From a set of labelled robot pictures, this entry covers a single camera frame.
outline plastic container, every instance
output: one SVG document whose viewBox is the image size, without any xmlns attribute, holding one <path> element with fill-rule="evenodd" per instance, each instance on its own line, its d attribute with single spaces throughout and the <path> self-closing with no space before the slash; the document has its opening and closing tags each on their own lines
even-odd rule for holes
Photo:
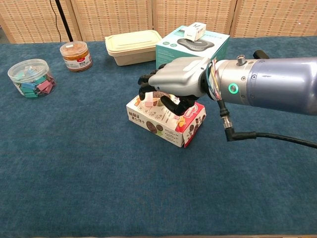
<svg viewBox="0 0 317 238">
<path fill-rule="evenodd" d="M 50 67 L 42 59 L 28 59 L 17 63 L 8 70 L 8 76 L 26 98 L 45 96 L 56 86 Z"/>
<path fill-rule="evenodd" d="M 91 55 L 85 42 L 68 42 L 62 45 L 59 50 L 63 56 L 66 67 L 72 72 L 85 71 L 93 65 Z"/>
<path fill-rule="evenodd" d="M 153 61 L 155 47 L 162 37 L 157 31 L 146 30 L 105 37 L 106 49 L 119 66 Z"/>
</svg>

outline teal box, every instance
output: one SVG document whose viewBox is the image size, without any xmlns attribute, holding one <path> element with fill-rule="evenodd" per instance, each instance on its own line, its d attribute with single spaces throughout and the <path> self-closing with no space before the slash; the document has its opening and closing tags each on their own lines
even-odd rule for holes
<svg viewBox="0 0 317 238">
<path fill-rule="evenodd" d="M 180 26 L 156 44 L 156 68 L 180 57 L 225 58 L 229 35 L 206 31 L 197 41 L 184 39 L 184 29 Z"/>
</svg>

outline green led ring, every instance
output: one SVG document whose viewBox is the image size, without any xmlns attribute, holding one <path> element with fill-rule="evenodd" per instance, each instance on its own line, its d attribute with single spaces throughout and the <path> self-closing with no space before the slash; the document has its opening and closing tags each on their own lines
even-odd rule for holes
<svg viewBox="0 0 317 238">
<path fill-rule="evenodd" d="M 232 90 L 231 90 L 231 87 L 232 87 L 232 86 L 236 87 L 236 90 L 235 90 L 235 91 L 232 91 Z M 238 85 L 237 85 L 236 83 L 230 83 L 229 86 L 228 86 L 228 90 L 229 90 L 230 93 L 236 94 L 236 93 L 238 93 L 238 91 L 239 91 L 239 87 L 238 87 Z"/>
</svg>

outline beige food container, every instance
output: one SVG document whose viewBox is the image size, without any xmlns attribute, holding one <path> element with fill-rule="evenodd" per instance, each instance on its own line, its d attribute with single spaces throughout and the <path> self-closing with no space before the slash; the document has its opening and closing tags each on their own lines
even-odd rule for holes
<svg viewBox="0 0 317 238">
<path fill-rule="evenodd" d="M 153 61 L 156 44 L 162 39 L 157 31 L 146 30 L 105 37 L 106 49 L 119 66 Z"/>
</svg>

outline peanut butter jar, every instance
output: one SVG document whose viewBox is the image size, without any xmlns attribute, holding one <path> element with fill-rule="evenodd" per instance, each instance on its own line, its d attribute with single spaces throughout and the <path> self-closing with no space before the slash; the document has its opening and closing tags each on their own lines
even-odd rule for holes
<svg viewBox="0 0 317 238">
<path fill-rule="evenodd" d="M 66 67 L 72 72 L 81 72 L 93 65 L 86 42 L 68 42 L 60 47 Z"/>
</svg>

